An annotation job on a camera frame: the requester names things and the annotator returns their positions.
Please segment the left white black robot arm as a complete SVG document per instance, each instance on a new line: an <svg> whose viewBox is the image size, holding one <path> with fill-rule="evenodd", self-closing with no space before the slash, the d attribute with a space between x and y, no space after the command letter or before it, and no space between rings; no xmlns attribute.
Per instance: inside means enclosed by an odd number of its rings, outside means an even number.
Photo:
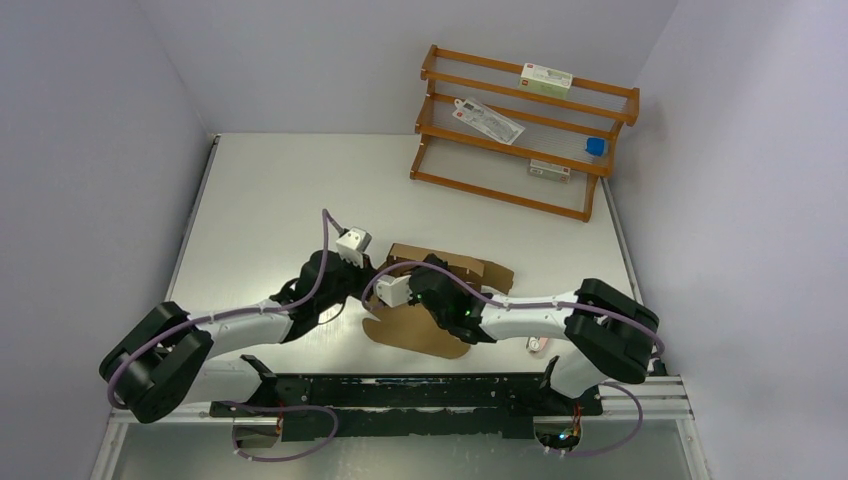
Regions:
<svg viewBox="0 0 848 480"><path fill-rule="evenodd" d="M264 415L277 400L272 371L251 356L228 360L226 354L304 337L325 311L361 295L375 274L368 256L350 261L316 251L298 277L246 307L191 314L174 301L162 302L101 361L107 398L143 424L201 402L234 402Z"/></svg>

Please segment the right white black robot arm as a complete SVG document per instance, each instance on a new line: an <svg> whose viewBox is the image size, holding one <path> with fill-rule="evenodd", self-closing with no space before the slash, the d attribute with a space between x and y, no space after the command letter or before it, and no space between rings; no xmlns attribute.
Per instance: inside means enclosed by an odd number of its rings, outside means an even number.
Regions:
<svg viewBox="0 0 848 480"><path fill-rule="evenodd" d="M553 414L565 413L578 397L608 379L643 383L650 360L665 349L658 317L596 278L552 296L483 294L431 255L415 263L409 287L412 303L423 305L440 328L465 343L518 337L570 342L572 350L549 363L539 389L542 406Z"/></svg>

